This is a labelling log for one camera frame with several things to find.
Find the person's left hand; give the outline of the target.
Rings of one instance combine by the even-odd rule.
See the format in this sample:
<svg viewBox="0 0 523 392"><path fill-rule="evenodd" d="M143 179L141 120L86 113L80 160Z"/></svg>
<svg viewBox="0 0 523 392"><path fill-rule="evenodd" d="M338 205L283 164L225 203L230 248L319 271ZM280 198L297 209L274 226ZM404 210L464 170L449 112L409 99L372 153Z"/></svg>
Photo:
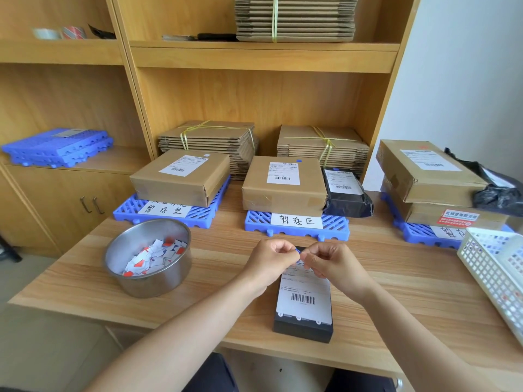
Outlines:
<svg viewBox="0 0 523 392"><path fill-rule="evenodd" d="M240 275L251 289L261 294L295 263L285 263L281 253L298 251L291 242L280 238L262 239L252 250Z"/></svg>

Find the person's right hand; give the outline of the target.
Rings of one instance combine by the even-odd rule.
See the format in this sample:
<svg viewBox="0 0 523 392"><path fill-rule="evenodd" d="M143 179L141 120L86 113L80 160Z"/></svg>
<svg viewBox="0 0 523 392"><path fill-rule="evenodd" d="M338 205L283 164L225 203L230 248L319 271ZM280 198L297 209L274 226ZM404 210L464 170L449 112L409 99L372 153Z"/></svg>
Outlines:
<svg viewBox="0 0 523 392"><path fill-rule="evenodd" d="M317 242L305 248L302 255L316 255L325 260L324 268L312 269L317 277L328 279L338 290L358 304L363 304L374 281L343 243Z"/></svg>

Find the white shipping label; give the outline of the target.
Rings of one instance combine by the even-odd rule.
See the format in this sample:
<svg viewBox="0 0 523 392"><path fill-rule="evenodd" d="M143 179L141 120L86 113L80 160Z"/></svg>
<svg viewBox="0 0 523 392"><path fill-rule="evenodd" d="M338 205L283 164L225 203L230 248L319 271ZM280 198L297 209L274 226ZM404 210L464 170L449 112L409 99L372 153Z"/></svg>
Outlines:
<svg viewBox="0 0 523 392"><path fill-rule="evenodd" d="M330 282L306 269L302 260L292 264L281 275L276 318L290 317L331 326L332 303Z"/></svg>

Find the person's left forearm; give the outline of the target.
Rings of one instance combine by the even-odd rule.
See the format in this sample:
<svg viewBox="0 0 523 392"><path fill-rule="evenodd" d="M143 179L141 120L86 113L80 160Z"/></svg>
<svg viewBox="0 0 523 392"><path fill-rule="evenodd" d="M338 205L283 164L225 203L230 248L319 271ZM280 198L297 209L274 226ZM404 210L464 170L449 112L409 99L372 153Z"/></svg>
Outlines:
<svg viewBox="0 0 523 392"><path fill-rule="evenodd" d="M127 349L84 392L181 392L266 287L238 275Z"/></svg>

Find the person's right forearm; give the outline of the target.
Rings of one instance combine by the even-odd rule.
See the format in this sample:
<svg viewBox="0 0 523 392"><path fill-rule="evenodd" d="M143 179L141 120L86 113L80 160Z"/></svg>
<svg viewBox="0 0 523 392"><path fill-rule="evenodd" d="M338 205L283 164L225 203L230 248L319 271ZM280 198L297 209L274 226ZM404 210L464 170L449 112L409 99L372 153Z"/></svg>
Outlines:
<svg viewBox="0 0 523 392"><path fill-rule="evenodd" d="M344 293L366 310L416 392L501 392L374 280Z"/></svg>

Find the white handwritten paper sign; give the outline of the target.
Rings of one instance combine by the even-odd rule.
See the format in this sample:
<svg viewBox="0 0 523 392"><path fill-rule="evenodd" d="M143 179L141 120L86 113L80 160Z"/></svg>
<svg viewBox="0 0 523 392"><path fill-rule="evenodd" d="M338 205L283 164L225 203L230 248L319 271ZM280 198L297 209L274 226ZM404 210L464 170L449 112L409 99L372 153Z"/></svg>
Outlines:
<svg viewBox="0 0 523 392"><path fill-rule="evenodd" d="M292 228L323 229L321 217L272 213L270 224Z"/></svg>
<svg viewBox="0 0 523 392"><path fill-rule="evenodd" d="M139 215L146 216L164 216L184 218L192 210L190 205L162 203L156 201L148 201L139 211Z"/></svg>
<svg viewBox="0 0 523 392"><path fill-rule="evenodd" d="M466 235L466 229L451 226L429 226L435 237L461 241Z"/></svg>

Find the blue plastic pallet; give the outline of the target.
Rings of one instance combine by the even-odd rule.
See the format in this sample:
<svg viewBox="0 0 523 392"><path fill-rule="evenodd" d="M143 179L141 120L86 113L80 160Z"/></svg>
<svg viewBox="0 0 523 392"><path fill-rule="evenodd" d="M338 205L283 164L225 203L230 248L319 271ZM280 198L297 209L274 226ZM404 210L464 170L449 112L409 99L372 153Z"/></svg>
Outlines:
<svg viewBox="0 0 523 392"><path fill-rule="evenodd" d="M198 227L202 229L209 229L230 182L231 176L229 176L225 183L220 187L219 191L208 207L192 206L192 210L184 218L139 215L138 211L148 201L138 199L137 194L134 194L125 200L116 210L114 210L114 219L119 222L128 221L134 225L153 219L174 219L184 223L187 227L190 228Z"/></svg>
<svg viewBox="0 0 523 392"><path fill-rule="evenodd" d="M426 246L436 246L441 248L449 249L458 249L461 241L451 240L451 239L441 239L435 237L434 233L427 225L405 223L400 221L395 215L391 212L393 216L393 224L402 232L403 238L408 243L413 244L424 244ZM512 231L507 224L501 229L501 231Z"/></svg>
<svg viewBox="0 0 523 392"><path fill-rule="evenodd" d="M268 212L249 210L245 218L244 229L246 231L262 232L268 237L275 235L311 237L320 242L329 239L348 241L350 237L349 221L345 217L323 214L321 216L323 229L306 229L271 225L271 214L272 213Z"/></svg>

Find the labelled cardboard parcel box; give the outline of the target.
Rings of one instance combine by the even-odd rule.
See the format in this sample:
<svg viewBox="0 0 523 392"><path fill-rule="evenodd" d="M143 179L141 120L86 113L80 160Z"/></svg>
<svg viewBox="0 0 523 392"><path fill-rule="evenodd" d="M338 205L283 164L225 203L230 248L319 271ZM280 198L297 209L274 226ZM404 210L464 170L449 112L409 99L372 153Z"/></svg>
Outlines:
<svg viewBox="0 0 523 392"><path fill-rule="evenodd" d="M431 142L381 140L376 159L384 181L406 203L472 207L487 182Z"/></svg>
<svg viewBox="0 0 523 392"><path fill-rule="evenodd" d="M130 180L141 200L206 208L230 173L228 154L171 149Z"/></svg>
<svg viewBox="0 0 523 392"><path fill-rule="evenodd" d="M253 157L242 185L244 210L319 217L326 202L317 159Z"/></svg>

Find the black poly mailer parcel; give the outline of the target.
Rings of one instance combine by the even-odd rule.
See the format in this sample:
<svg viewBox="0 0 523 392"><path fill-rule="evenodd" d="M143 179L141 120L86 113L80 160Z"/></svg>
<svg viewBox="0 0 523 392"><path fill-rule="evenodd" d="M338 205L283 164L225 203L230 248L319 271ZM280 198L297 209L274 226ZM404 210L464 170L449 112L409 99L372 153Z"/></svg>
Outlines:
<svg viewBox="0 0 523 392"><path fill-rule="evenodd" d="M323 214L346 218L366 218L374 214L372 199L351 169L322 167L322 173L327 190Z"/></svg>

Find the black rectangular box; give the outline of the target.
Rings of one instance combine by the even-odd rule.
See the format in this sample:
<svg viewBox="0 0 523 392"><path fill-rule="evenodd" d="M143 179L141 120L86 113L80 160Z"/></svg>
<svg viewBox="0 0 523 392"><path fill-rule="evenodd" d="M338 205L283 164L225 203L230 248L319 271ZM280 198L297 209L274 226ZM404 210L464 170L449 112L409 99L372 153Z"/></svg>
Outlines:
<svg viewBox="0 0 523 392"><path fill-rule="evenodd" d="M295 336L321 343L330 343L334 333L334 325L320 325L312 321L297 321L290 317L276 318L275 312L273 331L287 336Z"/></svg>

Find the cardboard box with red sticker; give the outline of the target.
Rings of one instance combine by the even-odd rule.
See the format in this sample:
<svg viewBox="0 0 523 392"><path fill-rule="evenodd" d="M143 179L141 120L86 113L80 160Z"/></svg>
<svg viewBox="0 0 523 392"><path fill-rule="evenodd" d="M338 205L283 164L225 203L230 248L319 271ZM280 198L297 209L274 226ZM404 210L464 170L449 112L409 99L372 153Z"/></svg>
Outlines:
<svg viewBox="0 0 523 392"><path fill-rule="evenodd" d="M509 216L500 213L432 203L407 203L401 200L386 177L383 178L382 199L389 203L391 212L405 223L465 229L477 227L501 230Z"/></svg>

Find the pile of paper scraps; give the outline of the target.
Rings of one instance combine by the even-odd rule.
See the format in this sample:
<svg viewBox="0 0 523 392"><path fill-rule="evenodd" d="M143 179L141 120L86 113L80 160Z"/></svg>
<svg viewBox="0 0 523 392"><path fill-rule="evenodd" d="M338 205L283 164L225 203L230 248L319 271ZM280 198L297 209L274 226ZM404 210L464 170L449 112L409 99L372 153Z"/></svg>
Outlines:
<svg viewBox="0 0 523 392"><path fill-rule="evenodd" d="M132 257L121 274L124 277L139 277L163 270L178 260L186 248L187 243L178 239L156 239Z"/></svg>

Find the round steel bowl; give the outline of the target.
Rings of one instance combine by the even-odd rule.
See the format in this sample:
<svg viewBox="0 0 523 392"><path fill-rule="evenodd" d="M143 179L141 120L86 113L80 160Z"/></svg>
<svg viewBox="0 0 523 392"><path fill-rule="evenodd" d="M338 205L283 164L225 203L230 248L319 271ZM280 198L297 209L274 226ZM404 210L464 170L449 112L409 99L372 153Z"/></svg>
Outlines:
<svg viewBox="0 0 523 392"><path fill-rule="evenodd" d="M124 276L125 268L133 257L149 244L186 243L183 252L173 255L159 270L141 270L137 275ZM191 232L187 225L175 219L153 219L125 230L106 248L104 265L122 290L136 298L151 298L166 294L178 287L188 276L193 265Z"/></svg>

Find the person's dark trousers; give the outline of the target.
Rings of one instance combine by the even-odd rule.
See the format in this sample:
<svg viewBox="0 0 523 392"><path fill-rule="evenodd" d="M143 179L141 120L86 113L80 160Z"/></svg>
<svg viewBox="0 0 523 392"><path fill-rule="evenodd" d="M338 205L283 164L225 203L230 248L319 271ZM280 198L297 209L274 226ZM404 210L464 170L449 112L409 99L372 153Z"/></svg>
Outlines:
<svg viewBox="0 0 523 392"><path fill-rule="evenodd" d="M181 392L239 392L224 356L212 353ZM324 392L397 392L392 378L335 369Z"/></svg>

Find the wooden shelf unit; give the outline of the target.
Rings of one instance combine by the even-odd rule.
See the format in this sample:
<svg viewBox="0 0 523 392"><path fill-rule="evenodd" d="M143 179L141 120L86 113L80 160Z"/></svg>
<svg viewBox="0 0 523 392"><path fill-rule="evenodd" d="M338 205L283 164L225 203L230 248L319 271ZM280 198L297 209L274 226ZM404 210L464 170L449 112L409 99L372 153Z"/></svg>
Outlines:
<svg viewBox="0 0 523 392"><path fill-rule="evenodd" d="M283 124L353 128L374 149L421 0L359 0L350 43L162 40L235 33L234 1L0 0L0 145L53 128L114 138L71 169L17 166L0 150L5 240L64 254L107 218L93 197L112 213L132 192L129 176L160 154L159 135L188 120L254 122L265 156ZM32 32L62 26L87 39Z"/></svg>

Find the white plastic basket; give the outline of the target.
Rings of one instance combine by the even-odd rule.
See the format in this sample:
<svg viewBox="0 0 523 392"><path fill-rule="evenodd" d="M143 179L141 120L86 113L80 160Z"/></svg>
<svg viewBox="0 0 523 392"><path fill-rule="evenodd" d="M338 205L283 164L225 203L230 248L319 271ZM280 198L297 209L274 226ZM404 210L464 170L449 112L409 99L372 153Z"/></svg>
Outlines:
<svg viewBox="0 0 523 392"><path fill-rule="evenodd" d="M476 229L466 229L457 256L523 346L523 288L475 240Z"/></svg>

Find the stack of labels in basket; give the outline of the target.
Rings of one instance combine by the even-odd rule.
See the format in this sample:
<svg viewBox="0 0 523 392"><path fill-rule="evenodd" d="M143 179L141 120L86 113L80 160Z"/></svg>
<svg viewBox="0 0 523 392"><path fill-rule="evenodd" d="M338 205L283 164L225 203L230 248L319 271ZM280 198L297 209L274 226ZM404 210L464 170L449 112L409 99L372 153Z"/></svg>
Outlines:
<svg viewBox="0 0 523 392"><path fill-rule="evenodd" d="M491 258L523 288L523 235L476 229L471 233Z"/></svg>

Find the black plastic bag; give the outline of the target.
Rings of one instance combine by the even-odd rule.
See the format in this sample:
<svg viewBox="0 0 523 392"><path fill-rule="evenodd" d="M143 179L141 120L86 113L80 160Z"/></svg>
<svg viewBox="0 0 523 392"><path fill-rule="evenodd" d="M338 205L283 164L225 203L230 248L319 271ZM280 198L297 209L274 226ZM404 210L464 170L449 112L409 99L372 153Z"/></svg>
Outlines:
<svg viewBox="0 0 523 392"><path fill-rule="evenodd" d="M447 147L444 152L487 182L484 190L477 191L472 196L475 209L523 217L523 182L490 170L477 161L459 159Z"/></svg>

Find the stack of blue pallets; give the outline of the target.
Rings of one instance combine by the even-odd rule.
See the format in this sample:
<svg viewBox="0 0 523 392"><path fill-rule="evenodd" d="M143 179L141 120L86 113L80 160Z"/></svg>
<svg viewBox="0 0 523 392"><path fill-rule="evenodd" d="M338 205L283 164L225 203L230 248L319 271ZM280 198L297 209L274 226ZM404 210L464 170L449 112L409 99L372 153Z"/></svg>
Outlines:
<svg viewBox="0 0 523 392"><path fill-rule="evenodd" d="M56 128L1 146L13 164L71 168L114 145L107 131Z"/></svg>

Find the black chair base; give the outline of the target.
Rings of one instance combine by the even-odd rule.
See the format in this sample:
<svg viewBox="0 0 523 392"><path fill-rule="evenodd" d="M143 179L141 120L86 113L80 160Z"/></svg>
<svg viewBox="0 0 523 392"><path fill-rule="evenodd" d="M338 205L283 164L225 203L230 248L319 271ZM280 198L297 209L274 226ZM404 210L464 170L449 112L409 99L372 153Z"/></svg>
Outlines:
<svg viewBox="0 0 523 392"><path fill-rule="evenodd" d="M23 258L0 234L0 261L3 260L11 260L19 263Z"/></svg>

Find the black crumpled packet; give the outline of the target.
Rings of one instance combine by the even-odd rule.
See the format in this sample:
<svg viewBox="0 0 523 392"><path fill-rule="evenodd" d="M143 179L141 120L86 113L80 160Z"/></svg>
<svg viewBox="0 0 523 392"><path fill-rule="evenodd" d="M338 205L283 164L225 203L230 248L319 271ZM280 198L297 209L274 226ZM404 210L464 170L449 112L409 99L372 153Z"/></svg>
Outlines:
<svg viewBox="0 0 523 392"><path fill-rule="evenodd" d="M90 24L88 26L92 34L99 39L117 39L117 36L114 32L97 29Z"/></svg>

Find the strapped bundle of flat cartons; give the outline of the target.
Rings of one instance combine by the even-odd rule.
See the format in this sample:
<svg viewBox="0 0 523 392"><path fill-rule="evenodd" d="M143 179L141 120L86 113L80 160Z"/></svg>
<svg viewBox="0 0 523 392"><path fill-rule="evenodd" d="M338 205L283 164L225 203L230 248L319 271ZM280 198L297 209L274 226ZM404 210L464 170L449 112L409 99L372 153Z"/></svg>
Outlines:
<svg viewBox="0 0 523 392"><path fill-rule="evenodd" d="M235 0L236 37L258 43L347 43L358 0Z"/></svg>
<svg viewBox="0 0 523 392"><path fill-rule="evenodd" d="M369 146L351 128L336 131L311 125L282 125L277 151L279 157L314 158L321 166L350 169L360 176Z"/></svg>
<svg viewBox="0 0 523 392"><path fill-rule="evenodd" d="M228 154L232 179L244 181L259 148L254 129L252 122L192 120L161 133L158 147L162 153L180 149Z"/></svg>

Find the black handled knife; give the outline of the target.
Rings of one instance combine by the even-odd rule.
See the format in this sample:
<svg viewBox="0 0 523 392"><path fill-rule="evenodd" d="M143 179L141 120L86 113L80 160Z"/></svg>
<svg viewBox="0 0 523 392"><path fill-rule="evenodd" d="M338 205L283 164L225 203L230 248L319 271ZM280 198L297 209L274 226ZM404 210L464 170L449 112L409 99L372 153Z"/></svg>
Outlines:
<svg viewBox="0 0 523 392"><path fill-rule="evenodd" d="M164 41L200 41L200 42L238 42L234 33L198 33L197 35L162 35Z"/></svg>

